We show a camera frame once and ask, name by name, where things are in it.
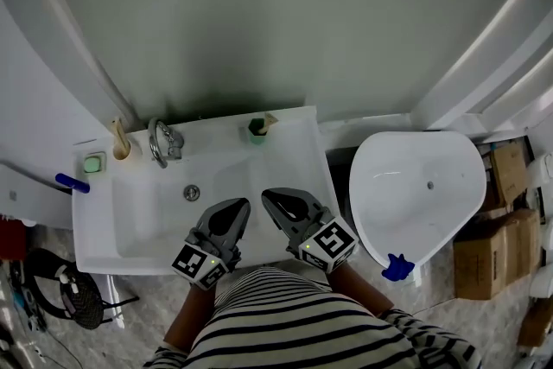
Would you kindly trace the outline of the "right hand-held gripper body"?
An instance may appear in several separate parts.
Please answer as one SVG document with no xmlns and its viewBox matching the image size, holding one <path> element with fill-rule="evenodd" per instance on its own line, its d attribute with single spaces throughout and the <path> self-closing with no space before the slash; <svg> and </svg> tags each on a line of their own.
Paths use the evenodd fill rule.
<svg viewBox="0 0 553 369">
<path fill-rule="evenodd" d="M 301 232 L 292 231 L 288 250 L 296 259 L 323 272 L 332 272 L 347 261 L 359 239 L 341 216 L 325 211 Z"/>
</svg>

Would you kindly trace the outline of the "green cup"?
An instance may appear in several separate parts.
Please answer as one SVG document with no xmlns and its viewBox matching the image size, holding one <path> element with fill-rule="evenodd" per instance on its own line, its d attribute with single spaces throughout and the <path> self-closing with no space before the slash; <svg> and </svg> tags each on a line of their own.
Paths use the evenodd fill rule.
<svg viewBox="0 0 553 369">
<path fill-rule="evenodd" d="M 265 127 L 263 118 L 253 118 L 248 124 L 247 131 L 250 142 L 255 145 L 260 145 L 265 141 L 267 132 L 262 132 Z"/>
</svg>

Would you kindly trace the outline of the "wooden toothbrush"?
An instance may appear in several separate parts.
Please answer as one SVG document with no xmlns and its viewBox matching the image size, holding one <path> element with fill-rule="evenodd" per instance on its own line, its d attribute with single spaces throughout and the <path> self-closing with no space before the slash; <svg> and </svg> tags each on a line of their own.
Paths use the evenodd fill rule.
<svg viewBox="0 0 553 369">
<path fill-rule="evenodd" d="M 130 149 L 119 118 L 111 122 L 111 132 L 114 136 L 113 155 L 116 159 L 123 160 L 129 155 Z"/>
<path fill-rule="evenodd" d="M 257 131 L 258 135 L 265 135 L 269 128 L 278 122 L 278 118 L 276 118 L 273 114 L 270 112 L 266 112 L 264 114 L 264 123 L 263 126 Z"/>
</svg>

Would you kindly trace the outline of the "beige cup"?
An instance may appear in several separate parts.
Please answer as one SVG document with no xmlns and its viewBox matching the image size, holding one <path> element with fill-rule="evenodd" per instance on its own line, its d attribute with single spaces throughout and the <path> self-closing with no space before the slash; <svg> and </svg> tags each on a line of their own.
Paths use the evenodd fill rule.
<svg viewBox="0 0 553 369">
<path fill-rule="evenodd" d="M 112 148 L 112 155 L 117 161 L 124 161 L 127 159 L 132 151 L 132 144 L 130 140 L 125 139 L 123 142 L 115 140 Z"/>
</svg>

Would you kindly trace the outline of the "white sink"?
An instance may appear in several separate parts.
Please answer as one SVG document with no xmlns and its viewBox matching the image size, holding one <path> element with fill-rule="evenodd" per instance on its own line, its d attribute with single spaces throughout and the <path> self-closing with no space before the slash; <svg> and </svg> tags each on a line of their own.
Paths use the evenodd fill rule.
<svg viewBox="0 0 553 369">
<path fill-rule="evenodd" d="M 111 137 L 77 146 L 73 176 L 90 185 L 74 192 L 73 239 L 80 270 L 114 275 L 168 275 L 185 237 L 211 205 L 245 197 L 251 215 L 238 247 L 240 265 L 251 267 L 289 259 L 287 237 L 265 212 L 267 188 L 299 188 L 331 211 L 339 209 L 321 144 L 313 106 L 275 111 L 274 124 L 260 145 L 250 142 L 251 115 L 178 124 L 182 159 L 162 169 L 153 160 L 146 131 L 130 135 L 141 152 L 124 161 L 112 155 Z M 84 157 L 104 151 L 105 171 L 86 175 Z M 187 201 L 187 185 L 200 198 Z"/>
</svg>

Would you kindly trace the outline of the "blue rubber glove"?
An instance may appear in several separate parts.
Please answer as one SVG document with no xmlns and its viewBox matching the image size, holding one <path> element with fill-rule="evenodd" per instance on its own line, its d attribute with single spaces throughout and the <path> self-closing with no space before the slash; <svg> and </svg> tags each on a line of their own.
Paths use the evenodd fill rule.
<svg viewBox="0 0 553 369">
<path fill-rule="evenodd" d="M 396 256 L 389 253 L 389 265 L 386 269 L 381 271 L 381 275 L 392 282 L 398 282 L 405 280 L 410 273 L 414 270 L 415 264 L 407 260 L 404 254 Z"/>
</svg>

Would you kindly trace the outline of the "chrome faucet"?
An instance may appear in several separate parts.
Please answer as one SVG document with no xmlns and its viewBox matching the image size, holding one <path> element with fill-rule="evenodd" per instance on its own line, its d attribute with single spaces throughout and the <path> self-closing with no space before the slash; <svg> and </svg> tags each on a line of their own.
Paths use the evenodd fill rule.
<svg viewBox="0 0 553 369">
<path fill-rule="evenodd" d="M 168 153 L 164 155 L 160 148 L 157 132 L 161 131 L 168 142 Z M 153 160 L 162 169 L 168 166 L 169 162 L 182 159 L 181 150 L 184 146 L 184 138 L 180 132 L 167 126 L 161 119 L 152 118 L 148 124 L 149 148 Z"/>
</svg>

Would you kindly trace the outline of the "person in striped shirt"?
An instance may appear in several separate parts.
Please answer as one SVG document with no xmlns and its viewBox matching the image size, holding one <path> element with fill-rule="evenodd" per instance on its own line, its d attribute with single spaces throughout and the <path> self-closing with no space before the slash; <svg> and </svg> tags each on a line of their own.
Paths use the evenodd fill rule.
<svg viewBox="0 0 553 369">
<path fill-rule="evenodd" d="M 165 343 L 143 369 L 483 369 L 458 335 L 400 309 L 375 316 L 352 298 L 275 267 L 215 296 L 189 352 Z"/>
</svg>

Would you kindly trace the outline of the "black mesh bag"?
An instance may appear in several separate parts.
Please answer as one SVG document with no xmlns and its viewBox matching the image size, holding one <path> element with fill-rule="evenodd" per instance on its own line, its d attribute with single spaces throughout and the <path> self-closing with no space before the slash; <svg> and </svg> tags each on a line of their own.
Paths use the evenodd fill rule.
<svg viewBox="0 0 553 369">
<path fill-rule="evenodd" d="M 81 327 L 97 328 L 104 320 L 104 304 L 99 288 L 87 273 L 67 267 L 60 280 L 62 301 L 71 318 Z"/>
</svg>

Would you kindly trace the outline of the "black round stool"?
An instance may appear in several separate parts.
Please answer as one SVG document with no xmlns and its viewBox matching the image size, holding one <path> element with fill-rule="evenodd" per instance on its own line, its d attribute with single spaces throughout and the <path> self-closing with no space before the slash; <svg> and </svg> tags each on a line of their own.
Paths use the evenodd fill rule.
<svg viewBox="0 0 553 369">
<path fill-rule="evenodd" d="M 63 272 L 67 267 L 76 268 L 78 270 L 77 264 L 75 262 L 70 262 L 64 258 L 61 258 L 56 254 L 54 254 L 53 252 L 48 251 L 46 249 L 38 248 L 29 252 L 26 258 L 24 259 L 23 275 L 24 275 L 24 284 L 26 288 L 30 291 L 32 297 L 34 297 L 34 300 L 36 301 L 36 303 L 40 308 L 42 308 L 46 313 L 60 320 L 73 321 L 73 319 L 71 318 L 70 314 L 68 313 L 62 301 L 61 290 L 60 290 L 60 280 L 64 279 Z M 42 294 L 39 288 L 39 285 L 36 282 L 37 277 L 55 281 L 59 284 L 60 297 L 63 303 L 63 308 L 58 308 L 54 306 Z M 132 296 L 131 298 L 128 298 L 121 302 L 107 302 L 103 299 L 103 304 L 105 308 L 104 313 L 107 309 L 121 308 L 127 304 L 138 302 L 139 300 L 140 300 L 139 296 Z M 113 321 L 112 318 L 106 318 L 106 319 L 104 318 L 101 324 L 106 324 L 111 321 Z"/>
</svg>

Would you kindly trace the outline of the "large cardboard box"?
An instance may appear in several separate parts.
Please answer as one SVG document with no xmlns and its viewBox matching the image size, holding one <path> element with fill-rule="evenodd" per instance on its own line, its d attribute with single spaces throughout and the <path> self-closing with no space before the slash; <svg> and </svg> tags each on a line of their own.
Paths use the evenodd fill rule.
<svg viewBox="0 0 553 369">
<path fill-rule="evenodd" d="M 539 212 L 519 209 L 468 226 L 455 237 L 453 246 L 455 296 L 490 300 L 539 266 Z"/>
</svg>

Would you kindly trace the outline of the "red box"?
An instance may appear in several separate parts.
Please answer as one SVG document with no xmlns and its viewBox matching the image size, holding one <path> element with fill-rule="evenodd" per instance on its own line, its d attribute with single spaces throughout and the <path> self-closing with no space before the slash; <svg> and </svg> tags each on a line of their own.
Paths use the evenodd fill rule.
<svg viewBox="0 0 553 369">
<path fill-rule="evenodd" d="M 21 261 L 27 253 L 25 225 L 0 218 L 0 259 Z"/>
</svg>

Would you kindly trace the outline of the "small cardboard box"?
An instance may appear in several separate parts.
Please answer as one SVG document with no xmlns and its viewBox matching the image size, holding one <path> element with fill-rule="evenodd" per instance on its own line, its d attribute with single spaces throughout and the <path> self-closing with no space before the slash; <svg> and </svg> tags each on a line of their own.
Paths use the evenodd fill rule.
<svg viewBox="0 0 553 369">
<path fill-rule="evenodd" d="M 512 204 L 527 189 L 527 171 L 520 142 L 505 144 L 491 155 L 494 199 L 498 207 Z"/>
</svg>

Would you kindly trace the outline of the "large grey mirror panel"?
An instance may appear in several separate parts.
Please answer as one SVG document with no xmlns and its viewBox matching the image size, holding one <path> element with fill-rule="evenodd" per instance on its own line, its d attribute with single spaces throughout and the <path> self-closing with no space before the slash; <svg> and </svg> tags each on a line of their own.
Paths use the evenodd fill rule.
<svg viewBox="0 0 553 369">
<path fill-rule="evenodd" d="M 66 0 L 142 120 L 411 111 L 506 0 Z"/>
</svg>

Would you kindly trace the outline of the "white wall box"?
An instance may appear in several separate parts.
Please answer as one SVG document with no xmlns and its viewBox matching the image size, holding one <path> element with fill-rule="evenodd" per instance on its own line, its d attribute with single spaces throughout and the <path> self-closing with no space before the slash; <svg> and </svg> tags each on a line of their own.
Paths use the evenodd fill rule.
<svg viewBox="0 0 553 369">
<path fill-rule="evenodd" d="M 26 226 L 72 230 L 72 196 L 0 162 L 0 215 Z"/>
</svg>

